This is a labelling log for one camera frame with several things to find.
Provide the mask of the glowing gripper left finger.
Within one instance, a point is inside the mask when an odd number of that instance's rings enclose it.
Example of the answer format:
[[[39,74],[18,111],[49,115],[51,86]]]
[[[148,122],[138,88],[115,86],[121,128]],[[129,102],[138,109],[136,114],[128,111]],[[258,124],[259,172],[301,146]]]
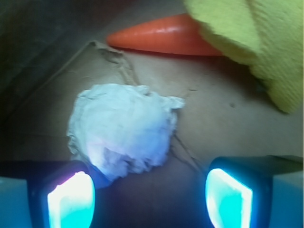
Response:
[[[2,228],[88,228],[95,186],[81,161],[2,161]]]

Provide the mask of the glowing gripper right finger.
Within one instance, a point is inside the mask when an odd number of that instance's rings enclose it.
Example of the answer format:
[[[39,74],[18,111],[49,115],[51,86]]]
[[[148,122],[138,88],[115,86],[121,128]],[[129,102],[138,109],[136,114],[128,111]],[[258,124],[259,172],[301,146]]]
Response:
[[[206,176],[205,199],[216,228],[302,228],[303,158],[217,157]]]

